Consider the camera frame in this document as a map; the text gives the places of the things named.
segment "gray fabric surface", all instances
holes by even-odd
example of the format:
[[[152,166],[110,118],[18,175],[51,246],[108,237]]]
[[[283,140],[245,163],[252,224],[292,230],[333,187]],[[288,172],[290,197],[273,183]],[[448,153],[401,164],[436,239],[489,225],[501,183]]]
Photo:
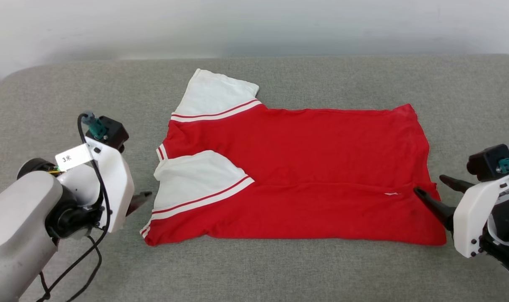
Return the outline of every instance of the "gray fabric surface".
[[[411,103],[431,144],[434,180],[449,174],[473,181],[467,157],[509,145],[508,55],[79,62],[27,69],[0,83],[0,192],[26,160],[54,161],[78,145],[76,117],[88,109],[124,124],[136,190],[156,192],[155,149],[196,68],[260,85],[258,98],[268,107]],[[447,204],[461,197],[442,184],[439,191]],[[81,301],[509,300],[509,273],[491,257],[464,258],[452,242],[201,237],[151,248],[138,233],[151,208],[146,204],[106,237],[103,266]],[[85,239],[63,241],[45,269],[47,281],[88,247]],[[74,294],[96,261],[92,254],[74,269],[52,301]],[[21,301],[42,293],[36,279]]]

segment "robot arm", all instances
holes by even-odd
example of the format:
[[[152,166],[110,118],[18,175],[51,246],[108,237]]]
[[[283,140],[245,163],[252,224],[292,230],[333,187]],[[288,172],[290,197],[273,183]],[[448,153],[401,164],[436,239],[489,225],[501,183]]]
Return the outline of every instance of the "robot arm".
[[[485,252],[509,271],[509,150],[506,145],[469,157],[467,170],[481,181],[472,184],[441,175],[451,189],[464,193],[457,207],[433,199],[421,188],[415,193],[452,233],[454,247],[470,258]]]
[[[33,159],[0,194],[0,302],[18,301],[57,252],[60,239],[80,238],[94,227],[115,232],[151,194],[133,196],[133,180],[120,154],[128,139],[122,124],[91,113],[84,122],[99,173],[84,164],[61,172],[50,162]]]

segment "white label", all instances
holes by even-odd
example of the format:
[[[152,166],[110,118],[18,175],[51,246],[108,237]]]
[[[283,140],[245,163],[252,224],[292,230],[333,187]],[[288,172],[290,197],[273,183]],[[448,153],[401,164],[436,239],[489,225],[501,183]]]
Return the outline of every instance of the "white label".
[[[57,160],[58,168],[61,171],[66,171],[73,167],[77,167],[80,164],[89,162],[94,158],[92,157],[87,144],[84,143],[68,151],[57,154],[55,159]]]

